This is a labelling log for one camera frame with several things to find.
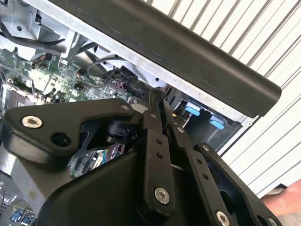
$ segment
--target corrugated metal wall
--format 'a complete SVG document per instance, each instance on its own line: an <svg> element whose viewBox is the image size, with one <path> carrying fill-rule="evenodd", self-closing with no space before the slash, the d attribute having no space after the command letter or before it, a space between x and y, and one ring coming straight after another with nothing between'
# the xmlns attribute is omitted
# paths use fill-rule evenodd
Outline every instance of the corrugated metal wall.
<svg viewBox="0 0 301 226"><path fill-rule="evenodd" d="M301 0L145 0L283 89L223 156L259 196L301 178Z"/></svg>

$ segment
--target black plastic bracket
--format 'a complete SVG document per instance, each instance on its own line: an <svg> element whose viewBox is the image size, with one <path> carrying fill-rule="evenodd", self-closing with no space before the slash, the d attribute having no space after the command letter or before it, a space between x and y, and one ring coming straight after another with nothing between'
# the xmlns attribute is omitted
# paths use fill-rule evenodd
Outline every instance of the black plastic bracket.
<svg viewBox="0 0 301 226"><path fill-rule="evenodd" d="M201 202L203 211L206 212L209 225L220 224L216 213L221 211L228 217L230 225L238 226L237 222L227 211L203 155L193 150L193 145L187 132L182 127L174 124L172 112L166 101L161 103L161 110L164 111L162 113L165 119L163 125L169 137L172 150L171 155L173 159L180 159L180 161L186 162L183 167L192 173L197 188L197 197Z"/></svg>
<svg viewBox="0 0 301 226"><path fill-rule="evenodd" d="M273 221L282 225L210 146L199 143L195 150L202 153L205 165L208 164L215 176L215 187L220 191L228 212L238 225L274 226Z"/></svg>
<svg viewBox="0 0 301 226"><path fill-rule="evenodd" d="M82 124L128 121L134 112L128 103L117 98L12 108L5 113L1 140L18 157L48 169L60 169L79 149ZM38 117L42 126L25 127L25 116Z"/></svg>
<svg viewBox="0 0 301 226"><path fill-rule="evenodd" d="M143 113L143 132L138 147L143 172L139 189L142 191L137 207L144 220L159 224L174 214L175 197L168 139L162 134L159 110L155 112L147 110ZM165 190L162 193L165 200L158 199L158 189Z"/></svg>

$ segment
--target screw hole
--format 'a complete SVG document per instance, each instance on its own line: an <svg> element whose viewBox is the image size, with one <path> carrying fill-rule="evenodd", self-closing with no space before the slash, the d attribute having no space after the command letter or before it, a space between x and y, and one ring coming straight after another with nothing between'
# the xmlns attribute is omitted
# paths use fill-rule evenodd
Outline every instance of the screw hole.
<svg viewBox="0 0 301 226"><path fill-rule="evenodd" d="M163 155L159 152L157 152L157 157L160 158L160 159L163 159Z"/></svg>
<svg viewBox="0 0 301 226"><path fill-rule="evenodd" d="M206 180L209 180L209 177L208 177L206 174L203 174L203 177L204 177Z"/></svg>
<svg viewBox="0 0 301 226"><path fill-rule="evenodd" d="M259 222L261 223L262 226L268 226L268 223L262 216L257 215L257 219L259 220Z"/></svg>
<svg viewBox="0 0 301 226"><path fill-rule="evenodd" d="M159 195L163 200L166 199L166 195L164 194L164 192L159 192Z"/></svg>
<svg viewBox="0 0 301 226"><path fill-rule="evenodd" d="M70 137L67 134L61 132L52 134L50 140L52 141L52 143L59 147L68 147L71 144Z"/></svg>

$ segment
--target silver screw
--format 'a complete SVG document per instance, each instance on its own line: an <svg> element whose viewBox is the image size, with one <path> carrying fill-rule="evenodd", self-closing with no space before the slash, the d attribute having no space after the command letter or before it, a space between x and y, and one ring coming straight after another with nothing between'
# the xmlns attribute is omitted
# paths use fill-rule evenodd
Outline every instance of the silver screw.
<svg viewBox="0 0 301 226"><path fill-rule="evenodd" d="M210 151L209 147L207 147L206 145L203 145L203 149L204 149L205 151L207 151L207 152Z"/></svg>
<svg viewBox="0 0 301 226"><path fill-rule="evenodd" d="M150 115L151 115L151 117L153 117L154 119L156 119L157 117L156 117L156 115L155 114L153 114L153 113L150 113Z"/></svg>
<svg viewBox="0 0 301 226"><path fill-rule="evenodd" d="M222 224L222 226L230 226L229 219L223 212L217 211L216 216L218 221Z"/></svg>
<svg viewBox="0 0 301 226"><path fill-rule="evenodd" d="M36 116L26 116L22 118L21 123L30 129L38 129L43 125L42 120Z"/></svg>
<svg viewBox="0 0 301 226"><path fill-rule="evenodd" d="M126 106L126 105L122 105L121 107L122 107L124 110L127 110L127 111L130 110L130 109L128 108L128 106Z"/></svg>
<svg viewBox="0 0 301 226"><path fill-rule="evenodd" d="M169 204L169 194L168 192L162 188L162 187L158 187L155 189L155 197L158 200L158 202L167 205Z"/></svg>
<svg viewBox="0 0 301 226"><path fill-rule="evenodd" d="M269 218L269 221L273 226L278 226L278 224L272 218Z"/></svg>
<svg viewBox="0 0 301 226"><path fill-rule="evenodd" d="M184 129L182 127L178 127L178 130L181 132L181 133L184 133Z"/></svg>

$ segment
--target cable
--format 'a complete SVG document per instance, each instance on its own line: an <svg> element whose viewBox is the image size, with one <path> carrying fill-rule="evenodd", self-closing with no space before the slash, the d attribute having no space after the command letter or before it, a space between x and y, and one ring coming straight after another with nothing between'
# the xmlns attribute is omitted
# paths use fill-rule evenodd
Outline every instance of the cable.
<svg viewBox="0 0 301 226"><path fill-rule="evenodd" d="M95 75L95 74L92 74L92 73L90 72L90 70L91 70L91 68L92 68L93 66L98 65L98 64L101 64L102 62L109 61L109 60L122 60L122 61L125 61L125 59L122 59L122 58L116 58L116 57L102 58L102 59L97 60L96 62L94 62L94 63L92 63L92 64L90 64L90 65L88 66L88 68L87 68L87 73L88 73L88 75L92 75L92 76L95 76L95 77L98 77L98 78L104 77L104 75L102 75L102 74L101 74L101 75Z"/></svg>
<svg viewBox="0 0 301 226"><path fill-rule="evenodd" d="M103 85L94 85L94 84L91 84L91 83L88 83L86 82L85 80L82 79L82 76L79 76L79 79L88 87L90 88L102 88L102 87L105 87L106 85L108 85L111 81L107 81L107 82L104 82Z"/></svg>
<svg viewBox="0 0 301 226"><path fill-rule="evenodd" d="M15 57L17 57L19 60L22 60L22 61L25 61L25 62L35 62L35 61L39 61L39 60L44 59L44 57L46 56L46 54L44 54L44 55L41 55L41 56L39 56L39 57L37 57L37 58L35 58L35 59L33 59L33 60L26 60L26 59L24 59L23 57L19 56L19 54L18 54L18 48L17 48L17 47L15 47L15 50L13 51L13 54L14 54Z"/></svg>
<svg viewBox="0 0 301 226"><path fill-rule="evenodd" d="M2 30L2 32L0 32L0 35L7 38L8 40L10 40L11 42L13 42L17 45L39 49L39 50L42 50L42 51L45 51L45 52L48 52L48 53L51 53L54 55L60 55L62 53L58 50L52 49L51 46L55 46L55 45L65 41L65 39L51 41L51 42L45 42L45 41L15 37L15 36L11 35L11 33L8 31L8 29L3 24L2 21L0 21L0 28Z"/></svg>
<svg viewBox="0 0 301 226"><path fill-rule="evenodd" d="M98 46L98 44L96 42L91 42L91 43L81 47L78 51L76 51L75 55L86 52L88 49L95 48L96 46Z"/></svg>

